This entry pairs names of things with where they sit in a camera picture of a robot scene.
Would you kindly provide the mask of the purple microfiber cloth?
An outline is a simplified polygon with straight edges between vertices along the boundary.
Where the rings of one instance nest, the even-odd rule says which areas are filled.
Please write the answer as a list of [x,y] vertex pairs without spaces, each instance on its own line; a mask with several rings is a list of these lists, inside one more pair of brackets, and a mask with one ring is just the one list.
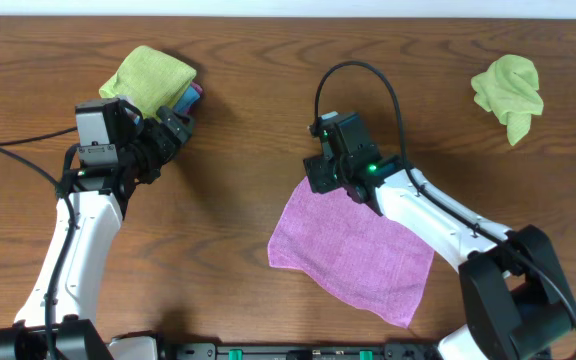
[[303,179],[284,207],[267,254],[271,267],[300,270],[344,303],[406,328],[423,297],[434,251],[343,190],[316,194]]

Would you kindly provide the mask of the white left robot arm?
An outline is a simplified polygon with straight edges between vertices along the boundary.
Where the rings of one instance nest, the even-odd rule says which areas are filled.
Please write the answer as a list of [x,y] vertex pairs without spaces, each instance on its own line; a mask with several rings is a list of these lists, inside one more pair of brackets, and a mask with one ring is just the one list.
[[96,327],[107,255],[135,189],[151,184],[190,140],[195,121],[160,107],[148,118],[126,100],[75,108],[78,143],[66,152],[55,229],[42,269],[12,326],[0,329],[0,359],[161,359],[152,334],[109,343]]

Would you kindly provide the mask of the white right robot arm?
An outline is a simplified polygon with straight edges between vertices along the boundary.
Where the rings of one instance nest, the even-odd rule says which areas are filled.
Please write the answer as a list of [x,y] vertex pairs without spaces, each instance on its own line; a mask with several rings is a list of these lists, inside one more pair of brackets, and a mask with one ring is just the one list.
[[576,334],[576,302],[548,236],[514,231],[464,207],[398,156],[322,154],[303,161],[315,193],[342,188],[419,236],[458,273],[464,326],[435,347],[439,359],[547,359]]

